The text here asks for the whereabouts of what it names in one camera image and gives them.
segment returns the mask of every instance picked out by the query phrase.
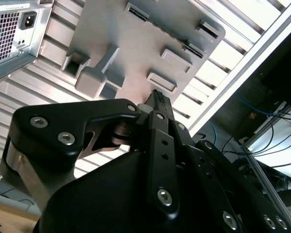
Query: metal plate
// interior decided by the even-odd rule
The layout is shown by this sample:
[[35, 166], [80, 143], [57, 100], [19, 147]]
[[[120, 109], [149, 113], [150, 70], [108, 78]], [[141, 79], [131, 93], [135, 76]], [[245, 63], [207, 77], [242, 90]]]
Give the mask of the metal plate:
[[[159, 3], [160, 0], [147, 2], [156, 4], [155, 2]], [[244, 17], [242, 11], [237, 7], [232, 9], [227, 0], [188, 0], [188, 2], [192, 4], [192, 8], [202, 9], [208, 17], [222, 25], [226, 32], [223, 42], [217, 46], [174, 103], [176, 120], [195, 134], [291, 32], [291, 0], [277, 1], [282, 3], [284, 9], [279, 11], [278, 19], [272, 18], [273, 23], [264, 32], [257, 32], [256, 27], [250, 23], [250, 15]], [[275, 1], [259, 0], [255, 1], [255, 4], [256, 2]], [[12, 73], [11, 78], [0, 83], [0, 159], [11, 117], [17, 108], [35, 104], [95, 100], [75, 90], [76, 79], [62, 71], [62, 64], [84, 3], [85, 0], [56, 0], [43, 43], [36, 46], [36, 52], [40, 54], [39, 61], [17, 74]], [[138, 84], [135, 85], [133, 80], [125, 85], [127, 86], [122, 91], [130, 93], [140, 91], [136, 89]], [[128, 147], [123, 146], [120, 150], [98, 153], [78, 160], [75, 175], [82, 176], [126, 151]]]
[[[130, 13], [132, 8], [143, 16]], [[198, 29], [203, 22], [211, 25], [207, 28], [216, 39]], [[90, 57], [89, 66], [94, 67], [111, 46], [118, 47], [107, 70], [125, 79], [123, 88], [116, 90], [116, 98], [139, 104], [158, 89], [174, 102], [224, 35], [221, 25], [185, 0], [131, 0], [129, 4], [126, 0], [92, 0], [85, 4], [70, 49]], [[192, 43], [203, 57], [187, 53], [180, 41]], [[173, 58], [167, 58], [166, 51], [174, 54]], [[148, 82], [152, 72], [177, 88], [172, 91], [162, 87], [163, 82]]]

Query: screw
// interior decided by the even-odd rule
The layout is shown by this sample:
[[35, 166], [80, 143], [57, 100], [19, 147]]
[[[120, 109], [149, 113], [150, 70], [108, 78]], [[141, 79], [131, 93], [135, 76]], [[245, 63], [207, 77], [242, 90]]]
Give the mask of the screw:
[[237, 229], [235, 219], [228, 212], [223, 212], [223, 220], [232, 230], [235, 231]]
[[127, 107], [128, 107], [129, 110], [131, 110], [133, 112], [136, 111], [136, 108], [134, 106], [132, 106], [132, 105], [128, 105]]
[[168, 191], [166, 191], [165, 189], [160, 189], [157, 192], [157, 197], [163, 205], [170, 206], [173, 203], [173, 199], [170, 193], [168, 193]]
[[66, 146], [71, 146], [75, 141], [75, 137], [71, 133], [62, 132], [58, 134], [57, 140]]
[[267, 215], [264, 215], [264, 220], [270, 228], [272, 228], [273, 230], [276, 229], [276, 225]]
[[157, 117], [158, 117], [159, 119], [162, 119], [162, 120], [164, 119], [164, 116], [163, 116], [163, 115], [161, 115], [161, 114], [159, 114], [159, 113], [157, 113], [156, 115], [157, 115]]
[[47, 127], [48, 125], [48, 121], [45, 120], [43, 117], [40, 116], [35, 116], [33, 118], [30, 119], [30, 123], [31, 125], [33, 125], [36, 128], [44, 128]]
[[205, 142], [205, 146], [210, 150], [212, 149], [212, 146], [208, 142]]
[[282, 226], [283, 229], [285, 229], [285, 230], [288, 229], [286, 223], [280, 217], [276, 216], [276, 220], [279, 223], [279, 225]]
[[185, 130], [184, 125], [182, 125], [181, 123], [179, 123], [178, 126], [179, 126], [180, 129]]

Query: blue cable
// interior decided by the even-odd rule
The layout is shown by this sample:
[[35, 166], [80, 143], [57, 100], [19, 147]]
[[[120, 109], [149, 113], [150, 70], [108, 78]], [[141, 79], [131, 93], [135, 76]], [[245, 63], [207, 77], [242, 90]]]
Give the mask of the blue cable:
[[214, 131], [214, 142], [213, 142], [213, 144], [215, 145], [215, 143], [217, 142], [217, 139], [218, 139], [217, 130], [215, 129], [215, 126], [211, 121], [209, 121], [209, 123], [211, 124], [211, 126], [213, 128], [213, 131]]
[[248, 107], [252, 108], [254, 111], [256, 111], [256, 112], [258, 112], [258, 113], [261, 113], [261, 114], [264, 114], [264, 115], [267, 115], [267, 116], [278, 117], [278, 118], [281, 118], [281, 119], [291, 120], [291, 118], [286, 118], [286, 117], [280, 116], [280, 113], [272, 114], [272, 113], [267, 113], [267, 112], [261, 111], [261, 110], [255, 108], [255, 107], [253, 107], [251, 104], [249, 104], [249, 103], [248, 103], [247, 101], [245, 101], [243, 98], [239, 97], [239, 99], [240, 99], [241, 102], [243, 102], [245, 105], [247, 105]]
[[248, 107], [252, 108], [254, 111], [258, 112], [258, 113], [262, 113], [264, 115], [267, 115], [267, 116], [273, 116], [273, 117], [276, 117], [277, 115], [276, 114], [272, 114], [272, 113], [267, 113], [267, 112], [263, 112], [255, 107], [253, 107], [251, 104], [249, 104], [247, 101], [245, 101], [243, 98], [239, 97], [239, 99], [245, 104], [247, 105]]

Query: computer power supply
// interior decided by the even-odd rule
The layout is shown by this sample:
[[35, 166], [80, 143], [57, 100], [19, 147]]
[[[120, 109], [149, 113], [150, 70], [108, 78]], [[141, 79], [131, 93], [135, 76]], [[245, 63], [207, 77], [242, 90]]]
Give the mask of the computer power supply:
[[0, 82], [37, 58], [54, 0], [0, 0]]

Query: power socket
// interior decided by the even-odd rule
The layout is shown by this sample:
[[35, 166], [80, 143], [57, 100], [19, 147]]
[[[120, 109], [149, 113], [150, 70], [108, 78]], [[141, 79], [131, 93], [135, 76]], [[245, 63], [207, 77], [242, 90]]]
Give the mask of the power socket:
[[20, 24], [20, 29], [26, 30], [29, 28], [33, 28], [36, 18], [37, 18], [37, 12], [35, 11], [24, 13], [21, 24]]

